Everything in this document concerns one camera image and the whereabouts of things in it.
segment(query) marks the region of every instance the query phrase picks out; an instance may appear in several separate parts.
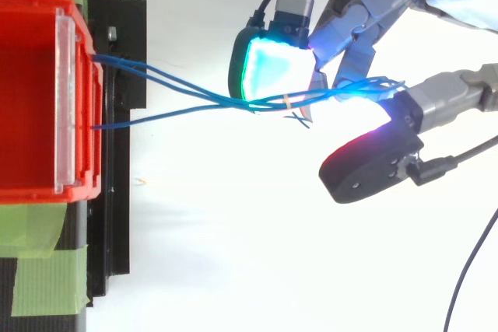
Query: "masking tape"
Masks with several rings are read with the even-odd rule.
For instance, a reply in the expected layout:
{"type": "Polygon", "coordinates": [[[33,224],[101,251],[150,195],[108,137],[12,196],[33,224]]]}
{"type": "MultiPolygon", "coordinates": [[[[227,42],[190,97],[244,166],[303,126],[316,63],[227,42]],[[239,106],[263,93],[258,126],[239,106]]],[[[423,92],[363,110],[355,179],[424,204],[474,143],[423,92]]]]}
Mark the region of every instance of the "masking tape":
{"type": "Polygon", "coordinates": [[[285,94],[283,96],[283,102],[287,105],[287,110],[291,110],[293,108],[293,106],[289,100],[289,95],[285,94]]]}
{"type": "Polygon", "coordinates": [[[86,297],[86,246],[50,258],[19,259],[12,316],[77,315],[86,297]]]}
{"type": "Polygon", "coordinates": [[[64,225],[67,204],[0,205],[0,258],[47,258],[64,225]]]}

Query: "black metal bracket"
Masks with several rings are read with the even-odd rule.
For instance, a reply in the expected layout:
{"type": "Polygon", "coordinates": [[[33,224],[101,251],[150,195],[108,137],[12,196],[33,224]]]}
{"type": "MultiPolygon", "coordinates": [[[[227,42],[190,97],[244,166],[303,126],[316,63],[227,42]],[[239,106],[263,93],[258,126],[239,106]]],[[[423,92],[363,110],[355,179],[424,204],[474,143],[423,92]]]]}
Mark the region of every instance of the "black metal bracket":
{"type": "MultiPolygon", "coordinates": [[[[146,1],[88,0],[96,52],[146,61],[146,9],[146,1]]],[[[130,110],[145,107],[145,79],[104,67],[105,124],[129,121],[130,110]]],[[[107,294],[110,276],[130,271],[130,130],[103,131],[102,135],[102,193],[89,202],[88,211],[88,290],[92,300],[107,294]]]]}

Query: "glowing fingertip sensor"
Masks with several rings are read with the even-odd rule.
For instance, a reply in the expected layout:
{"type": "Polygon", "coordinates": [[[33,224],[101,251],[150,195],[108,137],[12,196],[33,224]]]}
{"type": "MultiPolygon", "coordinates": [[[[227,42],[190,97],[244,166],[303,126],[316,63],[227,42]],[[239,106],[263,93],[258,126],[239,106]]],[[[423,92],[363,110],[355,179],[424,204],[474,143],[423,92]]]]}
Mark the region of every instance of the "glowing fingertip sensor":
{"type": "Polygon", "coordinates": [[[312,50],[255,38],[248,46],[241,80],[247,101],[308,90],[316,65],[312,50]]]}

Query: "blue wire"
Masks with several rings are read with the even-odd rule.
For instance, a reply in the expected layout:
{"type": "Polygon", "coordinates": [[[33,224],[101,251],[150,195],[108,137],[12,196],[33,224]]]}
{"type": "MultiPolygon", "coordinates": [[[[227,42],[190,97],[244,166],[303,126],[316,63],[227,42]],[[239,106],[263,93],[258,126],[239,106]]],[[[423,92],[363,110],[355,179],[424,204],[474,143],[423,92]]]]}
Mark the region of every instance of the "blue wire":
{"type": "MultiPolygon", "coordinates": [[[[200,99],[211,101],[213,103],[218,103],[218,104],[223,105],[225,107],[234,107],[236,109],[246,110],[246,111],[250,111],[250,112],[254,112],[254,111],[258,111],[258,112],[273,112],[273,111],[280,111],[280,110],[288,110],[289,109],[286,104],[268,103],[268,101],[272,101],[272,100],[282,100],[284,98],[284,95],[271,96],[269,98],[264,98],[264,99],[261,99],[261,100],[255,100],[253,102],[245,102],[243,100],[236,100],[237,101],[236,103],[231,103],[230,102],[231,98],[224,97],[224,100],[217,100],[217,99],[212,98],[210,96],[206,96],[206,95],[203,95],[203,94],[200,94],[200,93],[193,93],[192,91],[189,91],[189,90],[186,90],[186,89],[181,89],[179,87],[171,85],[168,82],[164,82],[162,79],[158,79],[157,77],[154,77],[152,75],[148,75],[148,74],[146,74],[144,72],[141,72],[141,71],[137,71],[137,70],[135,70],[133,68],[129,68],[127,66],[123,66],[123,65],[119,65],[119,64],[110,64],[110,65],[112,65],[112,66],[114,66],[116,68],[125,70],[126,72],[131,72],[132,74],[136,74],[136,75],[141,76],[141,77],[143,77],[145,79],[150,79],[153,82],[157,82],[157,83],[159,83],[159,84],[161,84],[163,86],[166,86],[167,88],[171,88],[174,91],[177,91],[179,93],[184,93],[184,94],[187,94],[187,95],[198,97],[200,99]],[[257,105],[257,106],[262,106],[262,105],[267,106],[268,105],[269,107],[268,108],[264,108],[264,107],[262,107],[262,108],[261,107],[254,108],[254,107],[250,107],[248,104],[249,105],[257,105]]],[[[347,89],[347,88],[344,88],[344,89],[316,89],[316,90],[311,90],[311,91],[303,91],[303,92],[299,92],[299,93],[290,93],[287,96],[289,98],[291,98],[291,97],[296,97],[296,96],[322,94],[322,96],[310,98],[308,100],[304,100],[304,101],[300,101],[300,102],[291,103],[291,109],[299,109],[301,107],[307,107],[308,105],[312,105],[312,104],[317,103],[319,101],[326,100],[326,99],[328,99],[328,98],[330,98],[332,96],[338,95],[338,94],[363,95],[365,93],[369,93],[369,94],[386,93],[386,92],[388,92],[388,91],[390,91],[392,89],[394,89],[394,87],[390,88],[390,89],[382,89],[382,90],[377,90],[377,91],[368,90],[368,92],[362,91],[362,90],[359,90],[359,89],[354,89],[353,90],[353,89],[347,89]]]]}
{"type": "Polygon", "coordinates": [[[134,124],[143,124],[145,122],[162,120],[163,118],[176,117],[182,114],[189,114],[194,112],[200,112],[202,110],[213,110],[213,109],[222,109],[226,107],[222,107],[220,105],[204,105],[201,107],[193,107],[189,109],[177,110],[175,112],[169,112],[164,114],[158,114],[156,116],[144,117],[139,120],[129,121],[129,122],[120,122],[119,124],[101,124],[100,126],[92,126],[93,130],[114,130],[116,128],[129,128],[134,124]]]}
{"type": "MultiPolygon", "coordinates": [[[[95,61],[101,61],[101,62],[104,62],[104,63],[105,63],[106,60],[108,60],[108,61],[115,61],[115,63],[110,63],[109,65],[116,66],[117,68],[123,68],[123,70],[125,70],[126,72],[131,72],[133,74],[144,76],[147,79],[151,79],[154,82],[158,82],[159,84],[162,84],[163,86],[166,86],[168,88],[174,89],[175,91],[178,91],[180,93],[185,93],[185,94],[192,95],[192,96],[195,96],[195,97],[199,97],[199,98],[202,98],[202,99],[205,99],[205,100],[208,100],[208,99],[206,99],[206,96],[199,95],[198,93],[192,93],[191,91],[188,91],[188,90],[185,90],[185,89],[177,88],[176,86],[173,86],[173,85],[171,85],[171,84],[169,84],[167,82],[164,82],[163,80],[157,79],[156,77],[153,77],[151,75],[147,75],[146,73],[143,73],[141,71],[137,71],[137,70],[135,70],[133,68],[129,68],[129,67],[123,67],[121,63],[125,63],[126,65],[136,65],[136,66],[143,67],[143,68],[149,68],[149,70],[152,70],[153,72],[156,72],[157,74],[165,76],[165,77],[167,77],[167,78],[169,78],[171,80],[174,80],[175,82],[178,82],[180,84],[183,84],[183,85],[186,85],[188,87],[191,87],[192,89],[196,89],[198,91],[202,91],[202,92],[204,92],[208,96],[214,96],[216,98],[219,98],[219,99],[221,99],[223,101],[223,103],[230,103],[230,104],[237,103],[238,104],[237,107],[241,106],[242,107],[241,109],[251,110],[251,111],[252,110],[258,110],[257,108],[248,109],[247,108],[248,104],[254,104],[256,106],[259,106],[261,104],[261,105],[270,106],[270,107],[273,107],[273,108],[279,109],[279,110],[286,110],[287,109],[287,106],[285,104],[269,103],[269,101],[282,100],[283,99],[283,95],[272,96],[272,97],[269,97],[269,98],[264,98],[264,99],[259,99],[259,100],[253,100],[253,101],[244,101],[244,100],[239,100],[239,99],[234,99],[234,98],[228,98],[228,97],[221,96],[219,94],[213,93],[211,91],[208,91],[207,89],[203,89],[201,87],[198,87],[198,86],[196,86],[196,85],[194,85],[194,84],[192,84],[190,82],[184,81],[183,79],[179,79],[178,77],[170,75],[170,74],[168,74],[166,72],[162,72],[159,69],[154,68],[153,66],[150,66],[150,65],[147,65],[147,64],[144,64],[144,63],[141,63],[141,62],[128,61],[128,60],[124,60],[124,59],[120,59],[120,58],[115,58],[115,57],[112,57],[112,56],[106,56],[106,55],[94,55],[94,56],[95,56],[94,57],[95,61]]],[[[333,90],[330,90],[330,89],[319,89],[319,90],[303,91],[303,92],[300,92],[300,93],[290,93],[287,96],[290,98],[290,97],[296,97],[296,96],[302,96],[302,95],[331,94],[331,95],[328,96],[328,97],[331,97],[331,96],[337,95],[338,93],[347,93],[347,94],[352,94],[352,95],[362,95],[362,94],[365,94],[365,92],[364,91],[362,92],[359,89],[367,89],[370,86],[372,86],[373,84],[376,84],[377,82],[398,83],[396,81],[392,81],[390,79],[387,79],[386,77],[374,77],[374,78],[363,79],[361,81],[354,82],[354,83],[352,83],[352,84],[350,84],[350,85],[348,85],[348,86],[346,86],[346,87],[344,87],[342,89],[333,89],[333,90]]],[[[378,90],[378,91],[368,90],[368,93],[369,94],[373,94],[373,93],[385,93],[386,91],[391,91],[392,89],[394,89],[394,87],[391,87],[391,88],[388,88],[388,89],[383,89],[383,90],[378,90]]]]}
{"type": "MultiPolygon", "coordinates": [[[[189,113],[194,113],[198,112],[201,110],[212,110],[212,109],[223,109],[223,108],[234,108],[234,109],[239,109],[239,110],[246,110],[249,112],[276,112],[276,111],[282,111],[282,110],[288,110],[289,107],[285,103],[273,103],[275,100],[284,100],[284,95],[277,95],[277,96],[270,96],[266,97],[264,99],[259,99],[259,100],[252,100],[252,101],[245,101],[245,100],[240,100],[240,99],[234,99],[231,97],[227,96],[222,96],[217,93],[213,93],[207,89],[203,89],[202,87],[199,87],[197,85],[194,85],[193,83],[187,82],[183,79],[180,79],[178,77],[175,77],[174,75],[168,74],[166,72],[163,72],[159,70],[158,68],[154,68],[151,65],[144,64],[142,62],[137,62],[137,61],[129,61],[121,58],[115,58],[112,56],[106,56],[106,55],[101,55],[101,54],[96,54],[93,56],[93,60],[95,62],[100,62],[105,65],[110,65],[114,66],[115,68],[119,68],[121,70],[124,70],[126,72],[130,72],[132,74],[135,74],[137,76],[143,77],[145,79],[149,79],[153,82],[159,83],[162,86],[165,86],[169,89],[172,89],[173,91],[183,93],[189,96],[197,97],[199,99],[204,99],[208,100],[212,103],[215,103],[216,105],[207,105],[207,106],[201,106],[201,107],[193,107],[190,109],[185,109],[185,110],[178,110],[175,112],[169,112],[165,114],[160,114],[157,116],[152,116],[152,117],[145,117],[141,118],[139,120],[135,121],[129,121],[129,122],[124,122],[120,124],[105,124],[101,126],[96,126],[94,129],[100,129],[100,130],[108,130],[108,129],[114,129],[114,128],[126,128],[129,126],[132,126],[134,124],[141,124],[144,122],[149,122],[149,121],[156,121],[159,119],[163,118],[168,118],[168,117],[175,117],[178,115],[182,114],[189,114],[189,113]],[[178,84],[181,84],[183,86],[186,86],[190,89],[193,89],[194,91],[191,91],[189,89],[182,89],[181,87],[177,87],[169,82],[166,82],[162,79],[159,79],[153,75],[149,75],[147,73],[141,72],[137,70],[136,68],[147,68],[151,72],[154,72],[158,75],[161,75],[171,81],[174,81],[178,84]]],[[[298,109],[301,107],[307,107],[309,105],[312,105],[314,103],[318,103],[323,100],[328,100],[329,98],[338,95],[338,94],[350,94],[350,95],[357,95],[357,96],[362,96],[362,95],[371,95],[371,94],[376,94],[376,93],[388,93],[394,90],[397,90],[400,87],[404,87],[403,82],[397,82],[388,79],[387,77],[373,77],[373,78],[368,78],[368,79],[362,79],[358,82],[353,82],[341,89],[315,89],[315,90],[308,90],[308,91],[303,91],[299,93],[290,93],[287,94],[286,96],[289,98],[292,97],[297,97],[297,96],[309,96],[309,95],[314,95],[314,97],[301,100],[299,102],[291,103],[290,107],[291,109],[298,109]]],[[[291,118],[296,118],[298,119],[304,126],[308,127],[304,121],[305,119],[299,118],[295,113],[294,117],[291,118]]]]}

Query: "blue led light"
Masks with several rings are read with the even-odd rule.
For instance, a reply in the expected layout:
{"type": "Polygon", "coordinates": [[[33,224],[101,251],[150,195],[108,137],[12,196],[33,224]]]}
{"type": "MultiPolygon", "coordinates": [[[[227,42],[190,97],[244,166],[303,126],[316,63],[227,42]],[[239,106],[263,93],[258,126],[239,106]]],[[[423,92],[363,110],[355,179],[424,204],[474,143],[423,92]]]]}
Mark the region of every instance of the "blue led light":
{"type": "Polygon", "coordinates": [[[302,50],[269,39],[253,39],[247,49],[242,77],[244,98],[251,101],[306,91],[315,65],[312,50],[302,50]]]}

